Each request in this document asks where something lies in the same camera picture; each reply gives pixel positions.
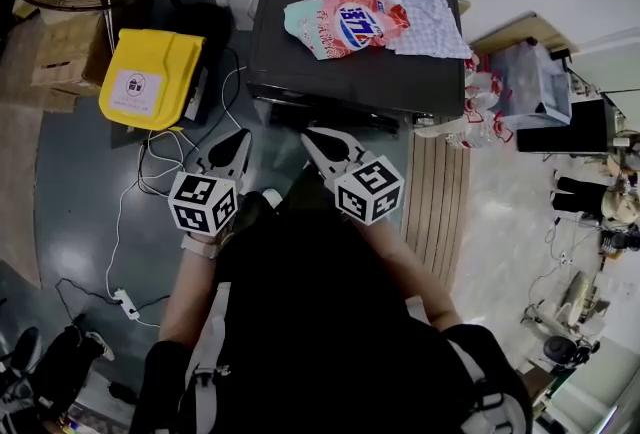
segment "wooden plank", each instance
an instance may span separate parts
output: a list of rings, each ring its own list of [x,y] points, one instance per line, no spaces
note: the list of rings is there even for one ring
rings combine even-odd
[[[467,201],[469,197],[469,174],[471,169],[471,151],[462,154],[462,176],[460,178],[460,200],[458,206],[458,222],[456,223],[456,233],[453,240],[453,251],[451,253],[451,266],[446,276],[445,288],[448,292],[453,288],[458,259],[460,258],[460,246],[464,235],[464,227],[467,222]]]
[[[409,201],[409,221],[407,225],[407,244],[415,251],[420,224],[422,204],[422,179],[424,173],[424,139],[416,137],[413,146],[413,175],[411,180],[411,199]]]
[[[453,175],[455,173],[455,150],[445,144],[445,172],[442,190],[442,208],[440,210],[440,226],[438,227],[438,246],[434,259],[433,273],[440,277],[444,264],[444,253],[447,247],[449,231],[449,215],[451,213],[451,196],[453,194]]]
[[[36,288],[42,288],[33,215],[41,124],[40,109],[0,105],[0,261]]]
[[[444,137],[436,139],[435,163],[433,164],[433,193],[431,197],[431,222],[427,235],[427,249],[424,256],[425,267],[431,271],[434,268],[436,248],[438,246],[438,230],[440,228],[440,210],[442,209],[442,192],[444,187],[444,171],[446,142]]]
[[[449,225],[447,227],[447,243],[444,249],[444,257],[442,259],[442,268],[440,269],[440,282],[444,285],[447,282],[447,276],[452,266],[451,257],[453,255],[453,242],[456,234],[456,226],[458,223],[458,208],[460,206],[460,185],[462,182],[462,155],[465,150],[453,150],[454,154],[454,170],[453,170],[453,186],[451,187],[451,209],[449,213]]]
[[[533,12],[508,22],[488,36],[473,42],[471,48],[478,54],[492,54],[530,37],[537,39],[551,51],[568,48],[571,53],[578,52],[576,45],[558,32],[547,20]]]
[[[429,224],[431,222],[431,199],[433,197],[433,161],[436,154],[435,139],[425,139],[424,145],[424,176],[422,179],[422,206],[420,207],[420,219],[418,223],[418,242],[416,243],[416,256],[424,262],[427,252],[427,240],[429,238]]]
[[[416,134],[409,132],[409,146],[407,155],[407,169],[405,172],[404,200],[402,210],[402,224],[400,226],[400,236],[402,240],[407,240],[407,229],[409,227],[409,208],[411,204],[411,186],[413,184],[413,147]]]

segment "storage box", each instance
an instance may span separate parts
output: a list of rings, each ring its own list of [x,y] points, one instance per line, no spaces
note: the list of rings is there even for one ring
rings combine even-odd
[[[542,45],[522,42],[491,54],[489,68],[504,84],[500,101],[491,110],[502,112],[511,130],[571,122],[569,74]]]
[[[189,100],[202,98],[206,89],[208,72],[200,59],[204,41],[175,32],[122,29],[100,93],[102,113],[116,123],[154,131],[176,125],[183,113],[188,117]]]
[[[76,95],[97,95],[110,60],[102,14],[78,15],[47,27],[31,83]]]

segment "white cable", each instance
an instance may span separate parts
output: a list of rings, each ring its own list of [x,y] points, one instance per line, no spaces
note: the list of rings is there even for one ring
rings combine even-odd
[[[187,141],[192,148],[195,148],[196,151],[200,151],[200,148],[198,148],[195,144],[193,144],[191,140],[186,135],[184,135],[184,132],[182,130],[178,132],[178,135],[181,135],[184,138],[184,140]]]
[[[120,195],[120,201],[118,203],[118,219],[116,220],[116,245],[114,246],[113,252],[111,253],[111,262],[107,267],[107,272],[104,278],[106,289],[107,289],[107,295],[114,300],[117,300],[117,298],[111,294],[111,289],[109,288],[109,272],[111,271],[111,267],[113,267],[113,262],[116,258],[116,251],[118,250],[118,246],[120,245],[120,218],[122,217],[122,198],[124,198],[124,195],[127,192],[129,192],[131,189],[133,189],[137,184],[138,184],[138,178],[136,177],[136,181],[134,181],[131,185],[129,185],[129,187],[127,187],[122,192],[122,194]]]
[[[224,90],[225,90],[225,87],[227,86],[227,80],[229,80],[229,77],[231,77],[231,75],[233,75],[234,73],[239,73],[240,71],[246,70],[246,69],[247,69],[247,67],[243,66],[242,68],[237,68],[237,69],[235,69],[233,71],[230,71],[229,74],[225,77],[224,82],[222,83],[222,92],[220,93],[220,96],[222,97],[222,108],[227,113],[227,116],[229,116],[231,118],[231,121],[233,121],[235,123],[235,125],[240,129],[242,129],[242,127],[240,126],[240,123],[238,123],[236,121],[236,118],[234,118],[231,115],[231,112],[229,112],[229,109],[227,109],[227,105],[226,105],[225,100],[224,100]]]
[[[569,259],[573,260],[573,253],[576,250],[576,232],[578,231],[578,218],[580,216],[579,212],[576,212],[575,218],[574,218],[574,222],[575,224],[573,225],[573,236],[571,237],[571,249],[569,250],[570,255],[569,255]]]
[[[578,243],[576,243],[576,228],[578,226],[578,224],[580,224],[577,220],[577,215],[576,215],[576,219],[567,219],[564,217],[561,217],[560,219],[565,220],[565,221],[573,221],[575,223],[574,225],[574,231],[573,231],[573,240],[572,240],[572,244],[571,244],[571,248],[568,251],[563,251],[564,254],[570,254],[571,256],[569,256],[569,265],[573,266],[573,264],[571,263],[571,260],[573,260],[573,255],[574,252],[576,250],[576,248],[582,244],[585,240],[587,240],[591,235],[593,235],[594,233],[596,233],[598,231],[598,228],[594,228],[593,226],[590,226],[591,230],[589,231],[589,233],[587,233]],[[529,304],[532,304],[531,301],[531,292],[533,291],[533,287],[535,286],[535,284],[540,281],[541,279],[546,279],[549,276],[551,276],[551,274],[553,274],[555,271],[557,271],[559,268],[561,268],[563,266],[562,264],[562,254],[560,255],[560,257],[557,257],[553,254],[553,242],[556,239],[556,231],[558,229],[558,225],[554,224],[549,231],[547,231],[547,235],[545,236],[544,239],[544,243],[547,244],[549,246],[549,254],[551,255],[551,258],[553,260],[555,260],[556,262],[559,262],[558,265],[556,265],[553,269],[551,269],[547,274],[542,274],[540,276],[538,276],[536,279],[533,280],[533,283],[531,283],[531,286],[529,287],[529,292],[528,292],[528,296],[529,296]]]
[[[147,326],[147,327],[157,327],[158,329],[160,329],[160,326],[158,324],[147,324],[146,322],[143,322],[142,320],[140,320],[139,318],[136,319],[136,322],[138,324],[142,324],[143,326]]]
[[[174,166],[174,167],[172,167],[170,169],[167,169],[166,171],[163,171],[162,173],[157,174],[155,176],[141,176],[140,178],[141,178],[141,180],[155,180],[157,178],[162,178],[163,176],[166,176],[169,173],[171,173],[172,171],[175,171],[176,169],[180,169],[181,167],[182,167],[182,165]]]
[[[253,21],[255,21],[256,17],[251,14],[251,4],[253,4],[253,1],[254,0],[249,0],[249,3],[247,4],[247,16],[251,18]]]
[[[160,157],[159,155],[156,155],[153,152],[153,148],[151,148],[151,141],[162,137],[165,134],[169,134],[171,136],[173,136],[173,138],[176,141],[176,144],[178,145],[178,151],[180,152],[180,160],[176,160],[173,158],[167,158],[167,157]],[[151,137],[151,132],[149,132],[149,136],[147,137],[147,149],[149,150],[149,155],[151,155],[154,158],[157,158],[158,160],[164,160],[165,162],[171,162],[173,164],[177,164],[177,166],[174,169],[177,169],[178,167],[182,167],[184,169],[183,166],[183,162],[184,162],[184,153],[182,152],[182,146],[180,146],[180,141],[178,140],[178,136],[175,134],[175,132],[171,131],[171,130],[165,130],[164,132],[159,133],[158,135],[154,135],[153,137]]]

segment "white cloth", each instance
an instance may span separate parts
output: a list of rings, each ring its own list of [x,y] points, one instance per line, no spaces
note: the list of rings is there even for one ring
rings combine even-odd
[[[447,0],[399,0],[411,27],[386,46],[401,55],[469,59],[472,52],[458,32]]]

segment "white floor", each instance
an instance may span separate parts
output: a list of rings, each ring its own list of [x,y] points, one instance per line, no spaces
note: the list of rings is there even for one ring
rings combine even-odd
[[[599,268],[598,233],[554,212],[549,201],[553,169],[564,176],[608,183],[595,163],[554,155],[518,153],[515,145],[472,150],[467,223],[453,287],[465,322],[490,329],[514,367],[526,361],[535,339],[520,326],[524,309],[543,298],[559,301],[580,269]],[[553,237],[553,221],[563,220]],[[572,258],[560,266],[560,255]],[[552,272],[549,277],[534,280]]]

